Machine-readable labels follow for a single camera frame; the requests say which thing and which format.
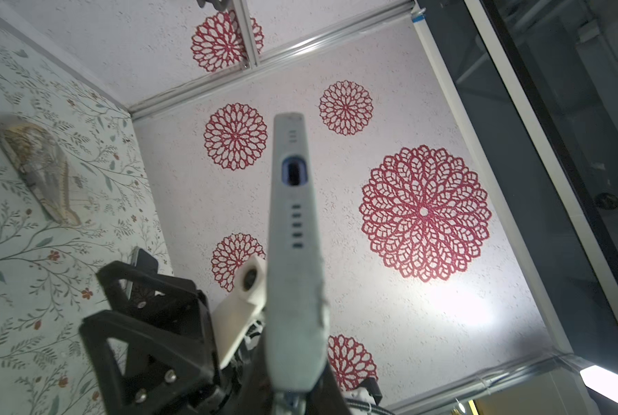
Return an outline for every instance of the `wall-mounted decoration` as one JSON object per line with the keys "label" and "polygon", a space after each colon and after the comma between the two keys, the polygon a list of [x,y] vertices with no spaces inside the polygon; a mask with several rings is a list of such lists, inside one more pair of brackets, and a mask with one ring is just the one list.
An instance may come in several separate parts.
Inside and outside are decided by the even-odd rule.
{"label": "wall-mounted decoration", "polygon": [[205,148],[214,164],[238,170],[251,166],[267,145],[267,125],[255,108],[228,104],[205,124]]}
{"label": "wall-mounted decoration", "polygon": [[265,251],[258,240],[247,234],[231,234],[216,245],[212,252],[212,274],[214,280],[228,292],[232,291],[232,280],[237,270],[251,255],[265,259]]}
{"label": "wall-mounted decoration", "polygon": [[[20,165],[64,183],[80,224],[50,219]],[[172,273],[129,114],[0,30],[0,414],[103,413],[78,326],[108,306],[96,271],[136,246]]]}
{"label": "wall-mounted decoration", "polygon": [[[251,18],[254,40],[258,52],[263,49],[262,27]],[[242,43],[242,29],[235,17],[235,12],[218,12],[205,19],[196,27],[196,34],[191,38],[193,58],[198,66],[208,72],[216,72],[240,62],[247,51]]]}
{"label": "wall-mounted decoration", "polygon": [[57,138],[45,128],[24,122],[8,127],[0,144],[46,213],[57,223],[80,225],[70,199],[85,199],[87,193],[80,182],[72,180],[77,172]]}
{"label": "wall-mounted decoration", "polygon": [[352,136],[369,125],[373,104],[369,91],[351,81],[330,85],[320,97],[320,117],[330,130]]}
{"label": "wall-mounted decoration", "polygon": [[353,337],[330,336],[328,361],[341,390],[353,390],[366,378],[378,380],[371,353]]}
{"label": "wall-mounted decoration", "polygon": [[489,237],[487,193],[477,173],[445,149],[402,148],[371,170],[362,193],[371,250],[404,278],[427,282],[465,271]]}

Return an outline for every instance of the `light fixture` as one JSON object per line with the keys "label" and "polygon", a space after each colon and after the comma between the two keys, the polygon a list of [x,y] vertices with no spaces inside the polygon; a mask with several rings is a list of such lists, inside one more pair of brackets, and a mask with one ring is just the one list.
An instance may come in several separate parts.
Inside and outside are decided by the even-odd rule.
{"label": "light fixture", "polygon": [[470,405],[470,412],[472,412],[473,415],[479,415],[479,412],[477,411],[477,407],[475,406],[475,401],[469,400],[468,404]]}
{"label": "light fixture", "polygon": [[561,361],[569,369],[578,372],[588,388],[618,403],[618,375],[616,373],[573,354],[561,357]]}
{"label": "light fixture", "polygon": [[458,399],[456,400],[456,403],[459,405],[459,411],[461,411],[461,413],[465,415],[465,406],[463,406],[463,404],[459,402]]}

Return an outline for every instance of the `red floral doily design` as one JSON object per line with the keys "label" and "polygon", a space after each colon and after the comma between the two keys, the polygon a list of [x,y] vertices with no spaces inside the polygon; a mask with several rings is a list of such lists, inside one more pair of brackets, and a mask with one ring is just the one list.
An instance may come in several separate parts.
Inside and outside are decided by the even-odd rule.
{"label": "red floral doily design", "polygon": [[[251,18],[254,40],[258,52],[263,48],[263,31],[256,20]],[[246,55],[242,42],[242,30],[232,10],[220,11],[205,19],[196,27],[196,34],[191,38],[193,58],[205,71],[215,72],[240,62]]]}
{"label": "red floral doily design", "polygon": [[223,238],[212,252],[214,280],[226,291],[231,292],[235,270],[254,254],[265,258],[263,247],[251,235],[232,234],[230,237]]}
{"label": "red floral doily design", "polygon": [[369,91],[351,81],[330,85],[320,97],[320,117],[337,134],[350,136],[369,125],[373,104]]}
{"label": "red floral doily design", "polygon": [[353,390],[366,378],[378,380],[371,353],[353,337],[330,336],[328,360],[341,390]]}
{"label": "red floral doily design", "polygon": [[263,117],[247,104],[219,108],[205,124],[205,148],[214,164],[237,170],[251,166],[267,142]]}
{"label": "red floral doily design", "polygon": [[480,254],[491,211],[477,173],[445,149],[401,149],[371,170],[359,211],[371,250],[404,278],[447,279]]}

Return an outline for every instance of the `speckled white wall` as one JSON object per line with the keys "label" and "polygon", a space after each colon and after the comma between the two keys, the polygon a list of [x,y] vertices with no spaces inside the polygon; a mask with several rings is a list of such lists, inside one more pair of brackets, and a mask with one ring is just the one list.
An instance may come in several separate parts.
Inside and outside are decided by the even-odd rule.
{"label": "speckled white wall", "polygon": [[[369,93],[349,84],[328,94],[339,101],[339,91],[352,93],[349,105],[360,116],[344,124],[345,131],[323,122],[320,108],[324,91],[343,80]],[[214,307],[227,294],[224,288],[229,287],[234,264],[266,249],[272,122],[276,113],[288,111],[302,112],[307,120],[331,303],[331,342],[344,342],[355,354],[360,351],[364,361],[341,358],[335,354],[338,348],[332,348],[333,366],[343,364],[337,368],[342,387],[375,375],[385,394],[383,403],[390,404],[549,345],[488,201],[478,205],[479,224],[473,229],[479,229],[477,234],[483,226],[490,237],[480,232],[465,247],[468,251],[479,241],[481,255],[466,255],[465,260],[453,256],[455,262],[465,261],[465,271],[439,260],[446,268],[436,271],[406,263],[397,270],[393,266],[403,257],[398,250],[388,252],[387,267],[362,230],[363,186],[386,156],[403,147],[427,145],[445,148],[473,166],[410,22],[135,125],[175,275],[196,280]],[[328,108],[323,106],[322,112],[325,115]],[[232,150],[220,153],[224,142],[217,139],[231,124],[229,113],[244,114],[238,120],[248,126],[239,130],[239,137],[249,149],[237,155]],[[425,155],[424,161],[432,157],[438,155]],[[476,198],[468,201],[478,203]],[[417,209],[416,215],[427,214]],[[490,218],[487,209],[493,212]],[[432,251],[426,252],[429,257]],[[423,282],[432,270],[448,279]],[[402,272],[421,278],[404,278]]]}
{"label": "speckled white wall", "polygon": [[398,0],[247,0],[270,50]]}
{"label": "speckled white wall", "polygon": [[214,9],[195,1],[2,0],[135,104],[205,76],[191,37]]}

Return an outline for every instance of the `white lamp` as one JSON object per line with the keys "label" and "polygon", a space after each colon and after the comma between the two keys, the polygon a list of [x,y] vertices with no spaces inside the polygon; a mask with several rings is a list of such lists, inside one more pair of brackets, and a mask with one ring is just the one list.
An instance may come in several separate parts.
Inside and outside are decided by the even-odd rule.
{"label": "white lamp", "polygon": [[595,392],[618,403],[618,375],[580,357],[569,355],[561,357],[569,369],[581,375],[583,383]]}

